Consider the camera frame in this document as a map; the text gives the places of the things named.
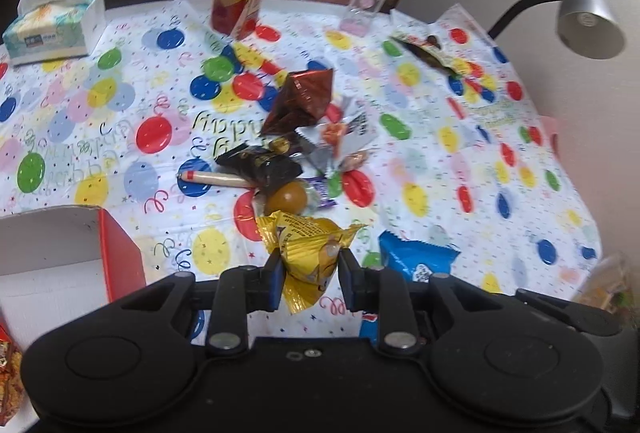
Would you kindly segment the black snack packet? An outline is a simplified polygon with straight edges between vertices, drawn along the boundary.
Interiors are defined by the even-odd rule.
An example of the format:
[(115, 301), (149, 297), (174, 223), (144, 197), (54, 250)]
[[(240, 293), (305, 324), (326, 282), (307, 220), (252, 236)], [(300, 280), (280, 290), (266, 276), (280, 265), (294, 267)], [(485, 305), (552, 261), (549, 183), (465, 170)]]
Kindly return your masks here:
[(257, 145), (241, 144), (216, 158), (216, 164), (271, 194), (299, 178), (302, 166), (288, 156)]

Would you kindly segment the tissue box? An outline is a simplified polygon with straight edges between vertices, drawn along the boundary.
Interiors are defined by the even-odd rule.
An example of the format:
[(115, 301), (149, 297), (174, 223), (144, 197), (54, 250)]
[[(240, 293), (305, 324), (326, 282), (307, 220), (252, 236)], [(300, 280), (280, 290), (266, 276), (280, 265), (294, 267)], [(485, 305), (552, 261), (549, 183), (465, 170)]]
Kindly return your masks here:
[(20, 0), (2, 41), (20, 66), (87, 56), (105, 27), (104, 0)]

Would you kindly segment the red white cardboard box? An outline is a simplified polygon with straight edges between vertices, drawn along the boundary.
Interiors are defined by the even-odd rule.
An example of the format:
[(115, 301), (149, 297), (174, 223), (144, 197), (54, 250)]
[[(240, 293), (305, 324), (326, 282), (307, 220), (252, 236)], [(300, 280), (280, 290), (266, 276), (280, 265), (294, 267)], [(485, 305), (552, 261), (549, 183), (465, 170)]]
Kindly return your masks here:
[(145, 285), (140, 249), (103, 208), (61, 206), (1, 219), (1, 326), (21, 351)]

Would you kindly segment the opened dark snack wrapper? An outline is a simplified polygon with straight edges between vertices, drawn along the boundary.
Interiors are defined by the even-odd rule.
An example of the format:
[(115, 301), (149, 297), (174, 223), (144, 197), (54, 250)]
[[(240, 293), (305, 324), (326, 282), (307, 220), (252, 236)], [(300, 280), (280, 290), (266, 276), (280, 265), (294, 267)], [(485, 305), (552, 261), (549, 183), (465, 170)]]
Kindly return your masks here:
[(409, 51), (411, 54), (419, 58), (421, 62), (427, 64), (428, 66), (442, 71), (444, 74), (447, 74), (450, 77), (461, 77), (460, 72), (454, 69), (451, 66), (451, 60), (448, 57), (442, 55), (439, 49), (433, 45), (417, 45), (415, 43), (411, 43), (400, 37), (393, 36), (392, 39), (399, 43), (405, 50)]

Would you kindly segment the purple candy packet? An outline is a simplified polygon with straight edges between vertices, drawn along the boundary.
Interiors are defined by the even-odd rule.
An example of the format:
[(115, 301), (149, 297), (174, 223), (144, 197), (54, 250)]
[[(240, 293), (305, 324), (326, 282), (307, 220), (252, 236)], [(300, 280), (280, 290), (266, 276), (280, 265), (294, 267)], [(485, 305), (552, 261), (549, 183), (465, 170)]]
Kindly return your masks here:
[(336, 206), (334, 197), (329, 192), (329, 181), (322, 176), (306, 179), (308, 185), (309, 197), (311, 201), (309, 205), (315, 209), (329, 209)]

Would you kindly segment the white silver snack packet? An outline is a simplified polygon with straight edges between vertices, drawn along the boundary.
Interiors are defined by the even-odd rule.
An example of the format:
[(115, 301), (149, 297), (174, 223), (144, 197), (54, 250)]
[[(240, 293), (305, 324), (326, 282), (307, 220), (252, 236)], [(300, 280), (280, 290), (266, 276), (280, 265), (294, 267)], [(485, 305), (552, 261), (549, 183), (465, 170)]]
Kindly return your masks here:
[(370, 158), (378, 127), (367, 112), (357, 112), (338, 122), (298, 128), (295, 133), (309, 163), (330, 176), (357, 170)]

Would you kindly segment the balloon birthday tablecloth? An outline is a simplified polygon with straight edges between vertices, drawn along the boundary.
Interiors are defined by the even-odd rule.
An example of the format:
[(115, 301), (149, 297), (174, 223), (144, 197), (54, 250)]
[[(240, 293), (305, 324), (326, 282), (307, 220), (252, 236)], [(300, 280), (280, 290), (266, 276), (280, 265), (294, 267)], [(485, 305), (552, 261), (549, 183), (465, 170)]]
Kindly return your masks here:
[[(460, 251), (451, 273), (491, 292), (573, 299), (602, 255), (596, 223), (552, 150), (509, 60), (466, 11), (434, 25), (378, 18), (362, 38), (336, 8), (267, 4), (233, 42), (185, 0), (111, 20), (80, 60), (1, 66), (1, 219), (61, 206), (103, 208), (142, 254), (146, 283), (217, 278), (267, 252), (250, 190), (182, 182), (235, 146), (267, 145), (262, 121), (293, 71), (332, 69), (326, 122), (357, 112), (378, 127), (370, 158), (326, 179), (338, 226)], [(461, 77), (392, 37), (433, 45)]]

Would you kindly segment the red orange snack packet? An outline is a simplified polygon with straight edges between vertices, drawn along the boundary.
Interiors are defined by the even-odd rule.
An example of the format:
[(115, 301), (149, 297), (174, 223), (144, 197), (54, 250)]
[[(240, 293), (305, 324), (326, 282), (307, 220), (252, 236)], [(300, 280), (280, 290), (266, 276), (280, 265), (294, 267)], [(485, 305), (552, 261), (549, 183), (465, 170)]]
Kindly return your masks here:
[(20, 371), (23, 354), (3, 327), (0, 328), (0, 427), (20, 411), (24, 385)]

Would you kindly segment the blue cookie snack packet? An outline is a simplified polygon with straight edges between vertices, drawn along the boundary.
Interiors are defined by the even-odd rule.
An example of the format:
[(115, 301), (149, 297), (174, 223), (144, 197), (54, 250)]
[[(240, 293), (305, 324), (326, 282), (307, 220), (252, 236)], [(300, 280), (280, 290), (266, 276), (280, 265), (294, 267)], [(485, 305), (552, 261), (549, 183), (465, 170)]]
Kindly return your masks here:
[(426, 283), (432, 274), (450, 274), (460, 251), (446, 245), (402, 239), (391, 231), (378, 236), (378, 252), (369, 252), (361, 262), (365, 268), (388, 267), (399, 271), (408, 283)]

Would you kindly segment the sausage stick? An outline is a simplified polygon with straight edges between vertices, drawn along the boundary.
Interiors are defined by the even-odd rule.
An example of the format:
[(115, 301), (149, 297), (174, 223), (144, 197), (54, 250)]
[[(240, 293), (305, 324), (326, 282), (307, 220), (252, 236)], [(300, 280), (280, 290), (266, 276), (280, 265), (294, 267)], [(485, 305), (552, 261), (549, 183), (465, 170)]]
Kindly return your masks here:
[(246, 179), (241, 178), (239, 175), (218, 173), (218, 172), (206, 172), (206, 171), (183, 171), (178, 175), (178, 179), (182, 182), (221, 186), (221, 187), (233, 187), (233, 188), (253, 188), (254, 184), (248, 182)]

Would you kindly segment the dark red foil packet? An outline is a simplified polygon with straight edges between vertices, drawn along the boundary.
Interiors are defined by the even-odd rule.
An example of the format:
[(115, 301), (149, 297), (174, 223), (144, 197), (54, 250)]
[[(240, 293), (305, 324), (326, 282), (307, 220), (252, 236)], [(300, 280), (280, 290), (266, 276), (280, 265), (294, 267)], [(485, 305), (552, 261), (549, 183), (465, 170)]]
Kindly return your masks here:
[(332, 86), (332, 69), (291, 72), (280, 87), (260, 134), (282, 135), (315, 126), (332, 100)]

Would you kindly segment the yellow snack packet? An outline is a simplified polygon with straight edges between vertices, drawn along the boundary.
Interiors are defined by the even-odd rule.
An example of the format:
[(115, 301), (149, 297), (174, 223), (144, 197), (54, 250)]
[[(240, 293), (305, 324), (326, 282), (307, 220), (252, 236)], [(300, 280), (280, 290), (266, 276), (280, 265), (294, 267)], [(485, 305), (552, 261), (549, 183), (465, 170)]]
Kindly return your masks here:
[(280, 253), (286, 271), (283, 297), (292, 314), (306, 311), (320, 300), (331, 283), (338, 253), (349, 248), (363, 227), (352, 224), (342, 228), (324, 217), (283, 211), (258, 216), (256, 225), (267, 251)]

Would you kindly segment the grey desk lamp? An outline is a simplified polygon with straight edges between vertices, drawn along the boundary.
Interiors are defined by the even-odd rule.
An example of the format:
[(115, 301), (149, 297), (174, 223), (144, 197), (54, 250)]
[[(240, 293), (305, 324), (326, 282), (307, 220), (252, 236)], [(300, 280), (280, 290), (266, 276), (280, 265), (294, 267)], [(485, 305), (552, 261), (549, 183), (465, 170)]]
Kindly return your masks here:
[(623, 52), (626, 37), (607, 0), (518, 0), (490, 27), (488, 37), (498, 38), (530, 8), (555, 2), (555, 33), (567, 49), (590, 60), (610, 60)]

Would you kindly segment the brown jelly cup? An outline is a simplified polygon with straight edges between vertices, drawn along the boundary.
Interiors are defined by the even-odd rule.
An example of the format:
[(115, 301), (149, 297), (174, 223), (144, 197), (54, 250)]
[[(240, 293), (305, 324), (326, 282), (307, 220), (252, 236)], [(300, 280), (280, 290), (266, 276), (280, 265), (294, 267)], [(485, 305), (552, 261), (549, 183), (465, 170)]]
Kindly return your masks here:
[(285, 184), (266, 198), (265, 216), (282, 211), (304, 216), (318, 209), (320, 195), (308, 182), (303, 180)]

